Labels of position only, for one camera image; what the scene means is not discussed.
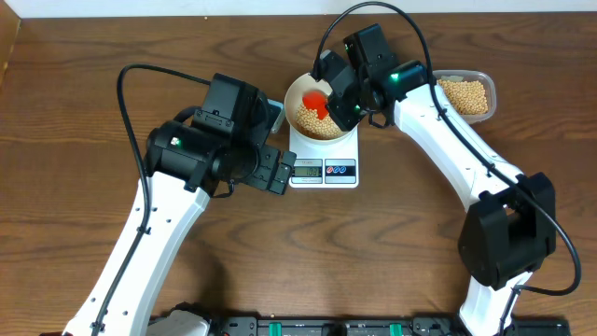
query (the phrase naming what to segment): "red object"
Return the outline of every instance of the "red object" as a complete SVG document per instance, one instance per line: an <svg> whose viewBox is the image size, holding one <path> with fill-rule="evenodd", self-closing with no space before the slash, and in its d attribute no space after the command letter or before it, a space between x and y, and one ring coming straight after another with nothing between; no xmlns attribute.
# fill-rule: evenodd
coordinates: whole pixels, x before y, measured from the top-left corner
<svg viewBox="0 0 597 336"><path fill-rule="evenodd" d="M326 104L327 98L320 91L309 91L302 96L302 103L307 109L314 109L317 111L317 118L323 120L329 112Z"/></svg>

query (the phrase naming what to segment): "white wall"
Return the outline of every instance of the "white wall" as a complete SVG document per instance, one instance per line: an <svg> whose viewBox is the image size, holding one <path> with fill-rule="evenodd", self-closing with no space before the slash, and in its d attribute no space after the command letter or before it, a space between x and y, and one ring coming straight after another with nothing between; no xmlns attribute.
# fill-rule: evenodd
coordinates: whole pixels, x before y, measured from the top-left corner
<svg viewBox="0 0 597 336"><path fill-rule="evenodd" d="M409 13L594 11L597 0L387 0ZM22 18L337 14L359 0L6 0ZM359 12L377 13L369 7Z"/></svg>

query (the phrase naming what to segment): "container of beans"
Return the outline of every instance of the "container of beans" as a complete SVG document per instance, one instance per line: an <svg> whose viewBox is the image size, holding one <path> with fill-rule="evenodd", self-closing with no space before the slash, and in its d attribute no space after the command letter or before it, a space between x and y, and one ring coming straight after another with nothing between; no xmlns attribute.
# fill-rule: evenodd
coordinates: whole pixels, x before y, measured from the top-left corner
<svg viewBox="0 0 597 336"><path fill-rule="evenodd" d="M495 113L495 85L489 76L469 70L436 70L433 74L452 106L467 123L484 121Z"/></svg>
<svg viewBox="0 0 597 336"><path fill-rule="evenodd" d="M292 83L284 98L286 119L300 138L312 144L331 145L348 138L356 131L354 128L343 132L330 116L319 119L316 110L308 109L303 104L303 97L313 91L327 97L332 88L324 80L317 82L309 74L305 74Z"/></svg>

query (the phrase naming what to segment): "wood grain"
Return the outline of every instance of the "wood grain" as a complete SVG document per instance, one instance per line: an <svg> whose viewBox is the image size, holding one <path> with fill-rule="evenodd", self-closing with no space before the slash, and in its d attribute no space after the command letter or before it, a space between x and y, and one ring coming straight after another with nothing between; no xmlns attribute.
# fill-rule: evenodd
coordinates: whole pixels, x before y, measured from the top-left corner
<svg viewBox="0 0 597 336"><path fill-rule="evenodd" d="M557 190L558 218L583 261L579 290L524 293L518 315L556 315L597 332L597 17L414 15L437 69L472 69L497 85L495 116L474 128ZM116 99L127 63L246 80L270 98L312 64L332 18L26 20L0 96L0 334L61 330L99 276L130 210L137 173ZM391 15L351 17L329 39L374 22L402 60L421 59ZM139 141L206 89L135 72L126 97ZM361 126L356 190L240 187L214 200L174 261L154 313L181 301L263 315L455 312L468 275L456 251L465 212L424 153L395 130ZM270 143L287 147L288 130ZM558 250L531 284L565 287Z"/></svg>

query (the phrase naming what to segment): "digital kitchen scale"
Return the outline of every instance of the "digital kitchen scale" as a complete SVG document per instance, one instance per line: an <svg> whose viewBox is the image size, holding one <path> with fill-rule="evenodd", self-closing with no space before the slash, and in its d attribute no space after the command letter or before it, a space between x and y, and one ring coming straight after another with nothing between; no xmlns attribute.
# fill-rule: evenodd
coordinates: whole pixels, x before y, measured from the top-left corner
<svg viewBox="0 0 597 336"><path fill-rule="evenodd" d="M290 127L290 151L297 154L293 188L356 188L358 130L334 140L313 140Z"/></svg>

